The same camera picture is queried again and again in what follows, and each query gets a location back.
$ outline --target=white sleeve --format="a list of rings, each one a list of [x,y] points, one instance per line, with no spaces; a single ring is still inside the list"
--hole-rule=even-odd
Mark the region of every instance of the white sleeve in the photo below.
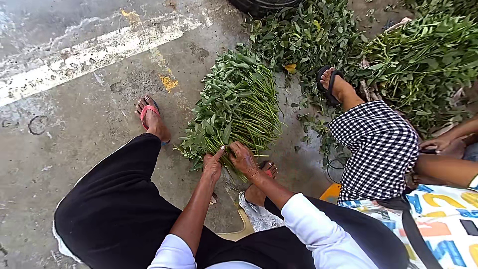
[[[355,240],[304,195],[292,196],[282,208],[287,226],[312,251],[317,269],[376,269]]]
[[[196,269],[196,262],[184,240],[166,235],[148,269]]]

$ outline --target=pile of leafy greens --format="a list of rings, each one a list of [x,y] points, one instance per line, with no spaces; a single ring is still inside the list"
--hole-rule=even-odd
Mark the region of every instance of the pile of leafy greens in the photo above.
[[[430,14],[381,34],[363,46],[372,66],[359,72],[367,85],[430,136],[468,112],[450,102],[456,90],[478,76],[478,22],[469,17]]]
[[[404,5],[419,17],[428,14],[478,17],[478,0],[404,0]]]
[[[316,87],[318,69],[330,64],[343,71],[354,87],[365,81],[394,109],[407,115],[423,138],[467,115],[450,100],[477,76],[477,0],[407,0],[418,19],[373,40],[356,29],[346,0],[305,0],[294,8],[250,22],[250,46],[273,70],[296,75],[308,103],[333,119],[340,114],[326,105]],[[361,62],[371,66],[363,69]],[[324,166],[334,152],[340,163],[347,151],[328,132],[328,122],[299,115],[304,131],[322,136]]]
[[[366,37],[357,31],[346,0],[305,0],[264,19],[250,22],[250,46],[278,71],[297,74],[310,103],[324,105],[316,87],[316,73],[324,64],[343,71],[357,85],[360,44]]]
[[[258,154],[282,134],[271,70],[244,44],[237,49],[218,55],[211,73],[204,77],[201,100],[192,110],[196,118],[175,148],[194,160],[191,170],[202,167],[204,154],[215,153],[231,141],[240,141]],[[247,182],[226,156],[220,160]]]

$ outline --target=painted white line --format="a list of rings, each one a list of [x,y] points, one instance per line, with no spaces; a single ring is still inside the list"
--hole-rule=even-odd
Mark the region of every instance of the painted white line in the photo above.
[[[207,16],[205,21],[205,26],[212,24]],[[161,26],[156,26],[155,22],[160,22]],[[153,26],[137,31],[132,26],[123,27],[62,49],[59,52],[63,57],[61,60],[1,79],[0,107],[165,44],[183,36],[184,32],[196,29],[202,23],[198,19],[174,12],[150,19],[142,25]]]

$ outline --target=concrete floor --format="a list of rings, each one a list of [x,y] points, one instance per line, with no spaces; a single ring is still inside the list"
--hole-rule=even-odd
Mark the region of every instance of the concrete floor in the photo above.
[[[351,6],[364,16],[390,1]],[[247,40],[244,18],[225,0],[0,1],[0,268],[86,268],[59,254],[54,209],[93,165],[143,132],[132,112],[147,92],[173,135],[152,180],[172,204],[187,204],[200,174],[187,172],[191,164],[172,144],[192,118],[216,52]],[[282,184],[319,197],[330,185],[319,140],[300,142],[298,109],[290,106],[299,101],[298,83],[288,92],[281,91],[280,106],[289,128],[271,159]],[[240,230],[237,190],[246,188],[223,176],[206,225]]]

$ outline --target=checkered fabric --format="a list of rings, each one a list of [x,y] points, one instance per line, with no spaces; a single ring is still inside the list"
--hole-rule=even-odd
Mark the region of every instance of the checkered fabric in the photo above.
[[[352,152],[338,202],[400,196],[418,158],[418,136],[383,101],[358,105],[330,123],[332,136]]]

